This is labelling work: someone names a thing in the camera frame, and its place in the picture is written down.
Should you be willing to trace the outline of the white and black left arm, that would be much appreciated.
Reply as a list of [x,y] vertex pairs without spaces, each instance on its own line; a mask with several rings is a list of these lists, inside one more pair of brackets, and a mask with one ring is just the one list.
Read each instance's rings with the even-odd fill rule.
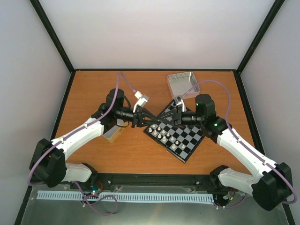
[[97,185],[97,171],[87,163],[70,164],[66,160],[89,141],[102,136],[117,126],[119,120],[129,122],[132,128],[158,124],[160,120],[144,105],[148,97],[135,93],[134,106],[124,106],[125,93],[112,89],[104,103],[82,125],[51,141],[41,139],[30,162],[29,178],[37,178],[39,184],[53,188],[62,182],[80,182],[86,188]]

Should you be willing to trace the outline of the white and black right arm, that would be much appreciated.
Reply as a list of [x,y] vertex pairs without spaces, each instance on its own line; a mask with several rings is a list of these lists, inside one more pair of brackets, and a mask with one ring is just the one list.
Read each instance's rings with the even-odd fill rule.
[[267,211],[273,210],[293,194],[291,168],[284,162],[278,164],[246,142],[223,118],[217,116],[215,103],[208,94],[195,97],[195,111],[184,111],[180,97],[175,98],[175,108],[160,115],[170,118],[173,126],[198,126],[203,134],[234,155],[250,174],[237,172],[228,166],[219,166],[211,175],[217,186],[231,187],[254,198]]

